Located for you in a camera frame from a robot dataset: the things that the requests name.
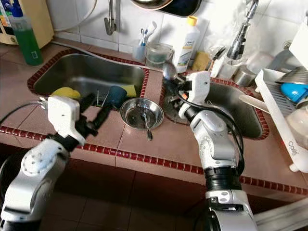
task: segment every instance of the dish soap bottle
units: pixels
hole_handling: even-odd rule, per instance
[[[10,22],[26,63],[32,66],[42,64],[43,58],[30,20],[23,15],[18,0],[14,0],[11,12]]]
[[[188,62],[193,54],[193,49],[200,35],[200,31],[196,27],[197,20],[197,17],[189,16],[187,18],[187,25],[185,25],[180,34],[176,37],[176,44],[173,46],[175,50],[173,64],[178,73],[187,70]]]

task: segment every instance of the white dish drying rack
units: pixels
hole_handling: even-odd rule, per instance
[[[295,104],[281,93],[280,84],[275,83],[275,80],[284,74],[279,71],[263,69],[257,75],[255,82],[293,161],[289,168],[293,172],[308,173],[308,150],[297,144],[285,120],[285,117],[296,110]]]

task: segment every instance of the kitchen sink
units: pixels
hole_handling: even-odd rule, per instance
[[[245,94],[236,87],[211,82],[210,92],[205,99],[205,105],[214,105],[220,107],[223,111],[231,115],[241,130],[243,136],[257,139],[262,136],[262,125],[258,119],[255,109],[239,100],[239,96]],[[168,103],[172,97],[171,92],[165,89],[165,97],[162,102],[162,108],[165,116],[174,122],[189,124],[185,119],[178,116],[178,112],[171,103]]]
[[[111,86],[134,85],[140,96],[145,74],[143,69],[104,61],[88,55],[64,55],[33,86],[40,95],[50,95],[61,87],[71,87],[82,97],[89,93],[103,101]]]

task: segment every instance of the chrome faucet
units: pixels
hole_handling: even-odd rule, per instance
[[[230,46],[228,50],[228,53],[227,53],[228,58],[233,59],[233,60],[241,59],[242,54],[244,53],[247,32],[250,27],[249,20],[254,17],[258,3],[259,3],[259,0],[252,0],[250,10],[248,11],[246,15],[246,22],[242,24],[239,33],[235,37],[232,45]]]
[[[109,19],[104,18],[104,21],[107,35],[112,35],[112,33],[116,31],[113,0],[109,0]]]

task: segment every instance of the green bottle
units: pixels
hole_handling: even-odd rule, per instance
[[[32,66],[42,64],[42,54],[38,48],[30,20],[23,15],[18,0],[14,0],[11,11],[10,22],[26,63]]]

